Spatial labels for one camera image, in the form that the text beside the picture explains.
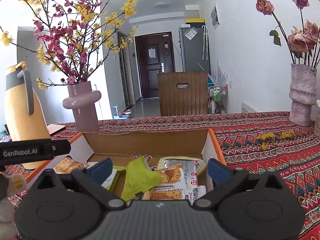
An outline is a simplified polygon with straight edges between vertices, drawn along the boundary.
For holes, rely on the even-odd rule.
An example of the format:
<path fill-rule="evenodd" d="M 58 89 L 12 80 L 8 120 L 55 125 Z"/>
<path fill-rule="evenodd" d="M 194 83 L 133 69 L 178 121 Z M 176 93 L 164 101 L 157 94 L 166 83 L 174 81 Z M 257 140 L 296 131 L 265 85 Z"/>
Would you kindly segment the person left hand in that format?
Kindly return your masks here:
<path fill-rule="evenodd" d="M 21 193 L 26 187 L 27 182 L 24 176 L 13 174 L 5 177 L 1 174 L 1 240 L 14 239 L 16 236 L 15 208 L 8 200 L 8 197 Z"/>

